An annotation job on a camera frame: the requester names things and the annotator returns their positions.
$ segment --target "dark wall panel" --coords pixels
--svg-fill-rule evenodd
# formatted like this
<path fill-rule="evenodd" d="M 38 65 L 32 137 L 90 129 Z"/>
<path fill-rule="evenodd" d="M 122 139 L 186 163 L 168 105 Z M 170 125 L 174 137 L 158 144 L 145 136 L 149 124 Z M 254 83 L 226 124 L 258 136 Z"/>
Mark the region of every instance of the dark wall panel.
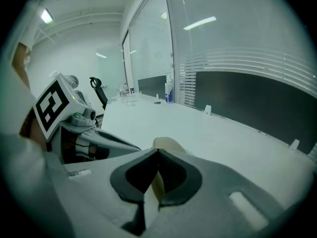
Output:
<path fill-rule="evenodd" d="M 245 73 L 196 74 L 195 107 L 265 132 L 308 154 L 317 142 L 317 99 L 288 84 Z"/>
<path fill-rule="evenodd" d="M 157 94 L 160 99 L 165 99 L 165 83 L 166 76 L 150 77 L 138 80 L 139 91 L 142 94 L 156 97 Z"/>

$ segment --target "white horizontal blinds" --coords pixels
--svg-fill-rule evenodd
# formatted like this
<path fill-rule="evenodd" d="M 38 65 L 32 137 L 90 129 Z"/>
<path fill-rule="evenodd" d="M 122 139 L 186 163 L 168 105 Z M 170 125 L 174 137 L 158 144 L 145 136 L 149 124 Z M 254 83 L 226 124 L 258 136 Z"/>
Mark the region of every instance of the white horizontal blinds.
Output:
<path fill-rule="evenodd" d="M 256 48 L 206 50 L 205 54 L 180 57 L 180 103 L 195 104 L 196 73 L 231 71 L 272 78 L 297 87 L 317 98 L 316 66 L 294 55 Z"/>
<path fill-rule="evenodd" d="M 166 0 L 145 0 L 130 24 L 130 53 L 136 91 L 138 80 L 174 75 Z"/>
<path fill-rule="evenodd" d="M 317 61 L 308 32 L 285 0 L 167 0 L 175 95 L 194 106 L 198 71 L 279 80 L 317 98 Z"/>

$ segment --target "white desk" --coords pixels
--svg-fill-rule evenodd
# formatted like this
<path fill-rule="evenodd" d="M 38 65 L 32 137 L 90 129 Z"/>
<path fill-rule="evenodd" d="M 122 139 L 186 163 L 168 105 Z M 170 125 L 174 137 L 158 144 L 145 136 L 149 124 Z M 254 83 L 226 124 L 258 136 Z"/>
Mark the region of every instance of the white desk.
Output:
<path fill-rule="evenodd" d="M 303 199 L 315 164 L 299 151 L 241 124 L 179 104 L 161 104 L 135 94 L 134 106 L 110 99 L 102 129 L 142 150 L 156 137 L 171 137 L 193 155 L 227 165 L 273 195 L 288 208 Z"/>

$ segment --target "white ceiling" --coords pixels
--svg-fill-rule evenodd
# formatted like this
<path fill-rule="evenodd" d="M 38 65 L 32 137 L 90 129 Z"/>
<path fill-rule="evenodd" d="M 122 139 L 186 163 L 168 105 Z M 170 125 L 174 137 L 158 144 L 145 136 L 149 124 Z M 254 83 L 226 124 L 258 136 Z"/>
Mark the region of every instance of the white ceiling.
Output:
<path fill-rule="evenodd" d="M 53 22 L 39 26 L 46 35 L 85 24 L 102 22 L 120 22 L 124 8 L 129 0 L 45 0 L 43 8 L 47 8 Z M 38 31 L 35 43 L 46 36 Z"/>

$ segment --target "black office chair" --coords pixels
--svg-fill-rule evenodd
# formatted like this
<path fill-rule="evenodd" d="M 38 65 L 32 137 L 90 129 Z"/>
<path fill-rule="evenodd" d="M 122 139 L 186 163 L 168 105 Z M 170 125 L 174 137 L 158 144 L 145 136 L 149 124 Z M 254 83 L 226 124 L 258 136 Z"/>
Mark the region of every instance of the black office chair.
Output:
<path fill-rule="evenodd" d="M 96 92 L 99 100 L 103 104 L 103 109 L 105 110 L 108 99 L 104 93 L 103 88 L 101 87 L 101 80 L 98 78 L 95 78 L 95 77 L 90 77 L 90 85 L 94 89 L 94 91 Z"/>

